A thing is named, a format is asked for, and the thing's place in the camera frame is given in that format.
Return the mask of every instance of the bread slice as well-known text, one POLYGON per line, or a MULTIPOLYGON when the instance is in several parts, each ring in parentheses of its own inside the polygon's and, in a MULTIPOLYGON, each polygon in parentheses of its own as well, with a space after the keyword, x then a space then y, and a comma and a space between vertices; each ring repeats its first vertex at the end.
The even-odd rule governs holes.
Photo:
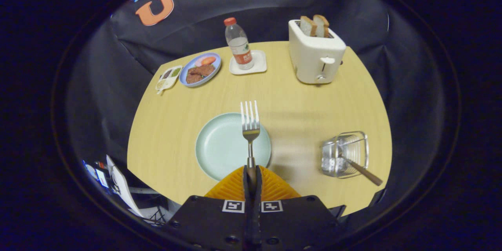
POLYGON ((314 15, 313 19, 314 19, 313 20, 314 24, 317 25, 316 36, 318 38, 328 38, 329 37, 329 31, 328 31, 329 22, 328 22, 328 20, 324 16, 321 16, 321 15, 314 15))
POLYGON ((317 25, 306 16, 300 17, 300 29, 306 36, 315 36, 317 25))

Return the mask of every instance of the orange letter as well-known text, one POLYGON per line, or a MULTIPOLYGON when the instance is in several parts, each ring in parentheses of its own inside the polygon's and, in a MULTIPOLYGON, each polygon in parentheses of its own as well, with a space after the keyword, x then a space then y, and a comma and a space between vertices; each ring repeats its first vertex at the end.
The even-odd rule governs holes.
POLYGON ((146 3, 141 8, 139 8, 138 11, 136 11, 136 15, 140 16, 140 20, 141 22, 143 22, 144 25, 157 24, 161 20, 167 18, 167 16, 169 16, 169 14, 173 11, 174 8, 173 0, 160 0, 160 1, 162 2, 164 9, 157 15, 153 15, 152 10, 150 9, 150 4, 152 4, 152 1, 146 3))

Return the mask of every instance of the light green plate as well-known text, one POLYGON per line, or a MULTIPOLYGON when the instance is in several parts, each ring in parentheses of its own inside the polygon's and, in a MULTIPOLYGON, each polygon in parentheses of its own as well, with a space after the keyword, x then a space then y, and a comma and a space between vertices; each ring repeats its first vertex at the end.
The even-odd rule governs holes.
MULTIPOLYGON (((262 124, 260 135, 253 141, 253 154, 257 165, 267 166, 271 144, 262 124)), ((247 140, 242 136, 240 113, 225 113, 208 121, 197 136, 195 156, 200 168, 217 181, 246 165, 247 140)))

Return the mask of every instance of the toaster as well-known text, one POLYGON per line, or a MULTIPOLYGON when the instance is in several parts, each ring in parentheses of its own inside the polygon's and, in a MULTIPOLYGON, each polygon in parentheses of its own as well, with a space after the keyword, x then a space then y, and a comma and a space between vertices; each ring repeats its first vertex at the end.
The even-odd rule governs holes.
POLYGON ((307 36, 300 29, 300 20, 290 20, 289 55, 296 78, 307 84, 333 81, 342 62, 346 44, 331 29, 328 38, 307 36))

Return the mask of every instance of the glass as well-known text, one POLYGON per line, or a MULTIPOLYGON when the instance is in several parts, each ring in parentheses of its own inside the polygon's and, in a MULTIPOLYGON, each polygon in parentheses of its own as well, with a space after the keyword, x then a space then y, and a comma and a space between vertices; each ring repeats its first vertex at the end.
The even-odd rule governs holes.
POLYGON ((340 155, 367 169, 369 162, 367 135, 362 131, 351 131, 340 133, 322 143, 321 170, 325 175, 340 179, 360 175, 340 155))

